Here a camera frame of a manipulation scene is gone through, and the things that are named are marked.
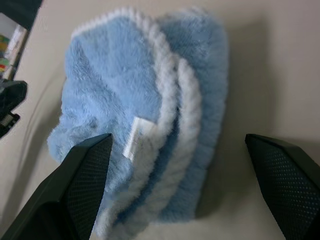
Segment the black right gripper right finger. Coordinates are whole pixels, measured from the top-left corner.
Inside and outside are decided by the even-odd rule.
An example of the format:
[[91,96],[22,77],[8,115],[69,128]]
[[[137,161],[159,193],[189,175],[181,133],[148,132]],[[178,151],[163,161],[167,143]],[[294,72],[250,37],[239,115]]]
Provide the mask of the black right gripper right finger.
[[258,134],[245,144],[270,212],[287,240],[320,238],[320,167],[300,147]]

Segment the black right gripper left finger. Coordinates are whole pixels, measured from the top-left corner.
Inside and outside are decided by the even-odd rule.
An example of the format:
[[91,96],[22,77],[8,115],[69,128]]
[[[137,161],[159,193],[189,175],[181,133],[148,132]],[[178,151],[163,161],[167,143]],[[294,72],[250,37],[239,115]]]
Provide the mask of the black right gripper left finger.
[[3,240],[88,240],[104,195],[113,145],[110,133],[75,145],[45,178]]

